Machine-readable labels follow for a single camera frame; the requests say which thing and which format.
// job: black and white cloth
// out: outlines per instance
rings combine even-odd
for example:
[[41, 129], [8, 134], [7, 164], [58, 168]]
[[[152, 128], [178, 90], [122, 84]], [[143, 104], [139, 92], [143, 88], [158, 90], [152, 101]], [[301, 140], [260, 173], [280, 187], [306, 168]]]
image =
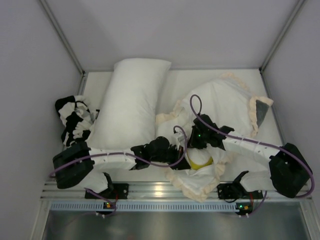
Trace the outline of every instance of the black and white cloth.
[[87, 140], [99, 110], [90, 109], [89, 102], [82, 95], [58, 99], [54, 106], [65, 126], [61, 135], [63, 144], [68, 148]]

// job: gray fabric patch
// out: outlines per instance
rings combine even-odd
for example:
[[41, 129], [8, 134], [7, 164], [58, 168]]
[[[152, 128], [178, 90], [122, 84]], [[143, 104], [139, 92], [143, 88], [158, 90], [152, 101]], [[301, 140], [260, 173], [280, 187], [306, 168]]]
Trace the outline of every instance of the gray fabric patch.
[[269, 105], [260, 100], [257, 100], [255, 102], [255, 107], [256, 107], [256, 119], [257, 119], [256, 124], [260, 128], [269, 110]]

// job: gray floor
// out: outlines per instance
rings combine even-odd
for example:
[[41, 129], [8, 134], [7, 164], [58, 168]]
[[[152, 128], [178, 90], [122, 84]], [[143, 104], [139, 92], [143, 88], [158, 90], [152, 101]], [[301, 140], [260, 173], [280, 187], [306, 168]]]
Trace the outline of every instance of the gray floor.
[[296, 203], [265, 203], [250, 218], [215, 212], [118, 212], [106, 219], [81, 214], [52, 211], [44, 240], [310, 239], [300, 205]]

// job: yellow object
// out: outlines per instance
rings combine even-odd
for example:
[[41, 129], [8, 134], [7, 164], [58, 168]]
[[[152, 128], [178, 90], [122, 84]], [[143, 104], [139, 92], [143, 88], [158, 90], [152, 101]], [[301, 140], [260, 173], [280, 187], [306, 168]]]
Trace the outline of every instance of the yellow object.
[[191, 167], [193, 170], [199, 170], [199, 169], [201, 169], [201, 168], [204, 168], [204, 167], [206, 167], [206, 166], [211, 165], [211, 164], [214, 162], [213, 158], [210, 157], [209, 160], [208, 160], [205, 164], [198, 165], [198, 164], [195, 164], [195, 163], [190, 159], [189, 154], [188, 154], [188, 150], [186, 150], [186, 155], [187, 155], [187, 157], [188, 157], [188, 159], [189, 159], [190, 167]]

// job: ventilation grille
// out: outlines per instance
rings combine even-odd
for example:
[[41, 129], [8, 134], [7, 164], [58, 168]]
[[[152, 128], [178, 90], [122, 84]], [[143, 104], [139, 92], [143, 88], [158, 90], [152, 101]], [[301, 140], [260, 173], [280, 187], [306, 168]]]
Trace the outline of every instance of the ventilation grille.
[[[109, 211], [104, 202], [54, 201], [52, 211]], [[117, 202], [119, 212], [238, 212], [235, 203], [224, 202]]]

